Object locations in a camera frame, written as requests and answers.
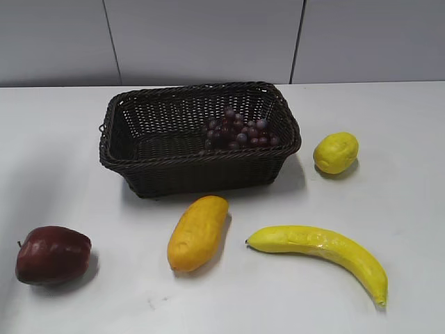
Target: red apple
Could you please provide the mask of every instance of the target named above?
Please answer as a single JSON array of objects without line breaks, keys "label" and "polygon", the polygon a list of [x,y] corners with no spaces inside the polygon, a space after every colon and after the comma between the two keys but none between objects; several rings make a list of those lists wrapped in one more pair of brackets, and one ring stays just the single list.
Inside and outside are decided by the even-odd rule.
[{"label": "red apple", "polygon": [[31,285],[64,283],[83,275],[90,260],[91,240],[60,226],[32,230],[17,256],[15,275]]}]

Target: banana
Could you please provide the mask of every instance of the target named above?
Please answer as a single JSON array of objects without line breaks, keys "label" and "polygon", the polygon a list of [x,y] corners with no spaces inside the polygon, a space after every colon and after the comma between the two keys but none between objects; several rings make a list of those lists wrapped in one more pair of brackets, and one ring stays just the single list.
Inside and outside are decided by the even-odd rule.
[{"label": "banana", "polygon": [[310,226],[270,226],[245,242],[265,253],[302,253],[335,262],[363,284],[377,305],[387,304],[385,270],[366,249],[339,233]]}]

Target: bunch of grapes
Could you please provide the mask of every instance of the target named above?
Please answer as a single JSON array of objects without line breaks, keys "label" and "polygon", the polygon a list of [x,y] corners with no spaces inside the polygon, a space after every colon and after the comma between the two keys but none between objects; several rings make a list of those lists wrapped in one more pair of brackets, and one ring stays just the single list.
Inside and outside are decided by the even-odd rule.
[{"label": "bunch of grapes", "polygon": [[221,119],[209,118],[202,126],[202,135],[206,150],[265,148],[280,143],[280,139],[269,132],[266,120],[244,122],[244,116],[231,106],[225,107]]}]

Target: gray wall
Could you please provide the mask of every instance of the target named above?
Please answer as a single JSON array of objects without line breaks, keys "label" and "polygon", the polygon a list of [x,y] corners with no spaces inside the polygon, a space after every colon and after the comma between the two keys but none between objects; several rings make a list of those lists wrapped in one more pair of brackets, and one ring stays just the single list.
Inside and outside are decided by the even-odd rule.
[{"label": "gray wall", "polygon": [[293,83],[445,79],[445,0],[308,0]]},{"label": "gray wall", "polygon": [[445,0],[307,0],[294,63],[302,5],[0,0],[0,86],[445,79]]},{"label": "gray wall", "polygon": [[118,82],[102,0],[0,0],[0,86]]}]

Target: wicker basket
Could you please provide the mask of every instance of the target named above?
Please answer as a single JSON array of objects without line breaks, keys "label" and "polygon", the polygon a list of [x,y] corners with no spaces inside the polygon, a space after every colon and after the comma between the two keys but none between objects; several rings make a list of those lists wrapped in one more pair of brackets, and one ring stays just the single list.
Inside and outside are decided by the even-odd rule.
[{"label": "wicker basket", "polygon": [[[204,151],[202,125],[227,105],[245,120],[267,119],[280,145]],[[264,82],[122,93],[110,101],[100,129],[100,162],[141,198],[270,184],[301,145],[286,100]]]}]

